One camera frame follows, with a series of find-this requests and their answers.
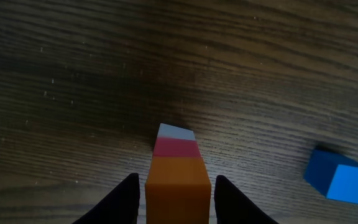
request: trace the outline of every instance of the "dark wood tabletop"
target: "dark wood tabletop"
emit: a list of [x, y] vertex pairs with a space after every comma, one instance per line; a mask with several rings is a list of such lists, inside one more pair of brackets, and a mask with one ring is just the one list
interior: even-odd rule
[[303, 179], [318, 144], [358, 161], [358, 1], [0, 0], [0, 223], [144, 195], [160, 123], [276, 221], [358, 223]]

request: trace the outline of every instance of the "block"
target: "block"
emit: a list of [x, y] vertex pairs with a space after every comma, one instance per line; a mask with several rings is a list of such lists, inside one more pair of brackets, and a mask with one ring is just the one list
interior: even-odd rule
[[160, 129], [158, 130], [157, 138], [174, 138], [174, 139], [192, 140], [192, 141], [196, 140], [193, 131], [184, 128], [178, 128], [167, 124], [160, 124]]
[[154, 146], [153, 156], [168, 157], [201, 157], [196, 141], [157, 138]]
[[315, 149], [305, 180], [328, 199], [358, 203], [358, 162]]
[[208, 224], [211, 182], [200, 157], [153, 156], [145, 185], [148, 224]]

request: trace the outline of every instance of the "orange block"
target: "orange block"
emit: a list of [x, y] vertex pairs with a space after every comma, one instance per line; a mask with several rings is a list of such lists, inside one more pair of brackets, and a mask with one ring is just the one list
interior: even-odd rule
[[208, 224], [211, 182], [200, 157], [153, 157], [145, 185], [147, 224]]

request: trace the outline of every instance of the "wooden surface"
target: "wooden surface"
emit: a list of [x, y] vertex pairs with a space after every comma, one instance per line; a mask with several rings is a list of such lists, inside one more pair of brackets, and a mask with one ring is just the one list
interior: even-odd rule
[[358, 160], [358, 1], [0, 0], [0, 223], [143, 186], [162, 122], [278, 222], [358, 223], [303, 180], [318, 143]]

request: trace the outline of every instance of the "pink block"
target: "pink block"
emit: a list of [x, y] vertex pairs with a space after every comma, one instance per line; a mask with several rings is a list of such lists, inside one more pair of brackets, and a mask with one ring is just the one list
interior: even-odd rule
[[153, 156], [170, 157], [201, 157], [196, 141], [157, 138], [154, 146]]

